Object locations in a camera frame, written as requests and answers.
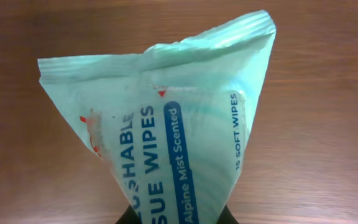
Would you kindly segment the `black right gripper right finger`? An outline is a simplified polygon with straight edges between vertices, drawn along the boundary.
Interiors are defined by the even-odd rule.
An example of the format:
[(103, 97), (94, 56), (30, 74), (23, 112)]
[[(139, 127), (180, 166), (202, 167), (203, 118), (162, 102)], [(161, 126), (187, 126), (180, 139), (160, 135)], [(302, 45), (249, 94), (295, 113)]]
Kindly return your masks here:
[(239, 224), (239, 222), (235, 219), (228, 206), (225, 205), (216, 224)]

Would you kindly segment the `teal wipes packet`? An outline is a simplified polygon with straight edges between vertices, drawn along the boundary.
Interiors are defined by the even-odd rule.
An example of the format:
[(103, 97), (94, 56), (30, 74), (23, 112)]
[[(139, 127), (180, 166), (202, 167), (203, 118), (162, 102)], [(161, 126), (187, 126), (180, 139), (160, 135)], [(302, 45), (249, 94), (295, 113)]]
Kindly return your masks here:
[(40, 84), (143, 223), (216, 223), (276, 36), (266, 11), (141, 54), (41, 58)]

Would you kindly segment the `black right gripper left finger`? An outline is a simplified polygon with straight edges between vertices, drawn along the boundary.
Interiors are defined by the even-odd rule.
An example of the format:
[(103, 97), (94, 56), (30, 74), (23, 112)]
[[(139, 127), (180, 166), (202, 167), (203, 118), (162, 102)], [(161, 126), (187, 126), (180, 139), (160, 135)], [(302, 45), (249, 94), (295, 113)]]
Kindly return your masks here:
[(133, 207), (129, 205), (116, 224), (142, 224), (142, 221)]

